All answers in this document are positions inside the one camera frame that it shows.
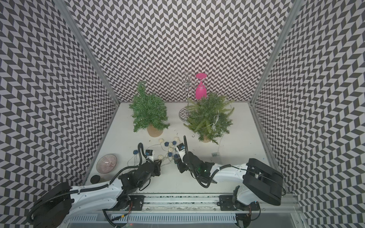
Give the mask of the blue and white ball garland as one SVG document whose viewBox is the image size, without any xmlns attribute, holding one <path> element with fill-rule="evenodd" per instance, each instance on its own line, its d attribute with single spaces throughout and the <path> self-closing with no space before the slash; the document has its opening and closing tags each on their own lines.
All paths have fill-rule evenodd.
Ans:
<svg viewBox="0 0 365 228">
<path fill-rule="evenodd" d="M 174 155 L 177 153 L 177 146 L 180 143 L 182 143 L 182 141 L 180 141 L 179 137 L 174 137 L 173 140 L 171 140 L 171 141 L 166 141 L 163 138 L 159 138 L 158 144 L 148 146 L 145 149 L 145 154 L 147 155 L 147 150 L 151 150 L 153 148 L 160 146 L 161 150 L 163 152 L 165 152 L 165 155 L 158 154 L 157 159 L 155 161 L 158 161 L 158 162 L 169 161 L 167 164 L 165 164 L 165 165 L 168 165 L 173 161 Z"/>
</svg>

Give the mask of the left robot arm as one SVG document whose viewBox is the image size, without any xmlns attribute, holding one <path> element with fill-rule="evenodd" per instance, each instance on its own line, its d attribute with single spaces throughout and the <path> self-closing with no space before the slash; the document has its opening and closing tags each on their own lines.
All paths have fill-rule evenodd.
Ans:
<svg viewBox="0 0 365 228">
<path fill-rule="evenodd" d="M 153 159 L 152 150 L 137 147 L 139 164 L 127 166 L 109 181 L 88 186 L 70 186 L 67 182 L 58 184 L 41 196 L 32 206 L 27 222 L 35 228 L 56 228 L 71 218 L 102 210 L 106 220 L 113 225 L 108 211 L 139 210 L 142 197 L 133 197 L 137 190 L 147 186 L 152 177 L 160 176 L 161 160 Z"/>
</svg>

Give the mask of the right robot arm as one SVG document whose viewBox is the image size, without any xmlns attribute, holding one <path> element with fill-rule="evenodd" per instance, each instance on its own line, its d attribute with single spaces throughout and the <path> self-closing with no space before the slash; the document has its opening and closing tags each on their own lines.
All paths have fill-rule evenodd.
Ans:
<svg viewBox="0 0 365 228">
<path fill-rule="evenodd" d="M 174 161 L 179 172 L 189 171 L 203 188 L 209 188 L 213 183 L 237 183 L 232 196 L 232 203 L 236 209 L 253 208 L 264 201 L 270 205 L 281 205 L 281 198 L 286 195 L 283 186 L 284 177 L 281 172 L 265 163 L 250 158 L 242 165 L 221 165 L 202 161 L 188 150 L 187 140 L 175 148 Z"/>
</svg>

